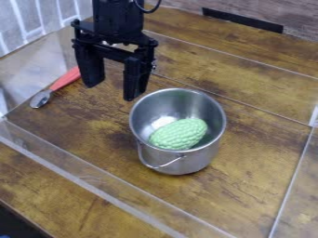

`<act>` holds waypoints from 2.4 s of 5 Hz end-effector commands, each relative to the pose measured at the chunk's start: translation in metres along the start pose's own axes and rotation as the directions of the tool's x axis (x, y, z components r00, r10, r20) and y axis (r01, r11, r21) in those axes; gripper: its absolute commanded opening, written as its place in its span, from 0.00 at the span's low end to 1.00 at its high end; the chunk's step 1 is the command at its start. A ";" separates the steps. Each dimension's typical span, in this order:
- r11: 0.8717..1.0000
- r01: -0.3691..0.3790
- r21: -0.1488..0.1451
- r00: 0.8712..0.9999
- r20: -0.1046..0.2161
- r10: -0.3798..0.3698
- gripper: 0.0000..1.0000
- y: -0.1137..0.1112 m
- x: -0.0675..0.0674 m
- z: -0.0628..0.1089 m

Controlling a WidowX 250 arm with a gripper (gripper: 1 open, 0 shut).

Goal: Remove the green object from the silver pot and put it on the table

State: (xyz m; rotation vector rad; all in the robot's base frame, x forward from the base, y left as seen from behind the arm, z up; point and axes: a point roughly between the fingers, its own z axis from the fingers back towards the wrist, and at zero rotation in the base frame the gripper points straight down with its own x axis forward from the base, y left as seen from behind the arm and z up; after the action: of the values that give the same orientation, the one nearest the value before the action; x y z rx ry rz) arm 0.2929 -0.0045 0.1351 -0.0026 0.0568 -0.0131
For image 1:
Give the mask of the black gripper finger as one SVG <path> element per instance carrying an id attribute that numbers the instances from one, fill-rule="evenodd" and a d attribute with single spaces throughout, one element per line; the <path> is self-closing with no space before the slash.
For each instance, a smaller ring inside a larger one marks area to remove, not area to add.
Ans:
<path id="1" fill-rule="evenodd" d="M 96 51 L 80 44 L 74 44 L 80 77 L 84 85 L 91 88 L 104 80 L 103 58 Z"/>
<path id="2" fill-rule="evenodd" d="M 125 61 L 123 99 L 133 101 L 147 90 L 151 65 L 147 61 L 129 57 Z"/>

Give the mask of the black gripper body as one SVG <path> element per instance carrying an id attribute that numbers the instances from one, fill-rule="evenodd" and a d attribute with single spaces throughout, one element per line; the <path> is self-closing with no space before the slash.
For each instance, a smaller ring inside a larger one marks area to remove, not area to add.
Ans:
<path id="1" fill-rule="evenodd" d="M 145 0 L 92 0 L 94 19 L 74 20 L 72 39 L 78 61 L 96 60 L 100 55 L 110 58 L 119 52 L 115 44 L 137 46 L 137 54 L 153 61 L 158 42 L 143 34 L 145 15 L 159 8 L 145 8 Z"/>

